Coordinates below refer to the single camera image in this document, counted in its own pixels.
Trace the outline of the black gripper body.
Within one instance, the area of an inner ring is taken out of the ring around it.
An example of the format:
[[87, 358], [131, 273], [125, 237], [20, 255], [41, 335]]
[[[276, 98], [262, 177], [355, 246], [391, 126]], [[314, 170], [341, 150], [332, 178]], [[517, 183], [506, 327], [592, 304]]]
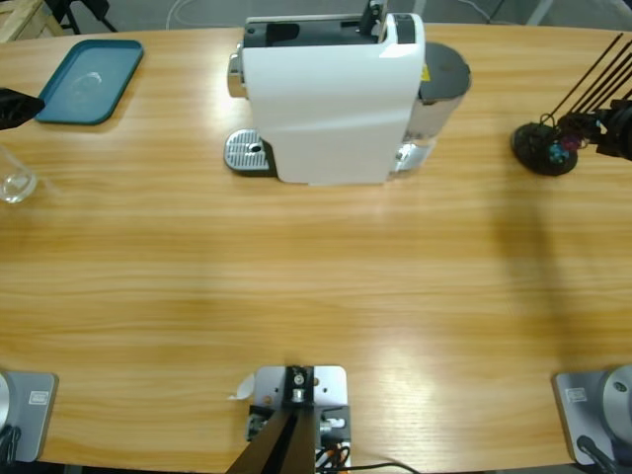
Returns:
[[613, 100], [608, 109], [596, 111], [605, 128], [596, 142], [596, 153], [631, 160], [631, 101]]

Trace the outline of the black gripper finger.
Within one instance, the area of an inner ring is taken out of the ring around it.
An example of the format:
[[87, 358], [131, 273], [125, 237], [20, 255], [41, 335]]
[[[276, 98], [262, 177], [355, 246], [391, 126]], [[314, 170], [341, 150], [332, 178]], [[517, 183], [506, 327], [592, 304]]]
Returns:
[[595, 114], [565, 114], [560, 118], [560, 130], [563, 136], [580, 141], [598, 141], [601, 138], [601, 125]]
[[33, 119], [45, 107], [44, 100], [9, 89], [0, 90], [0, 129], [16, 128]]

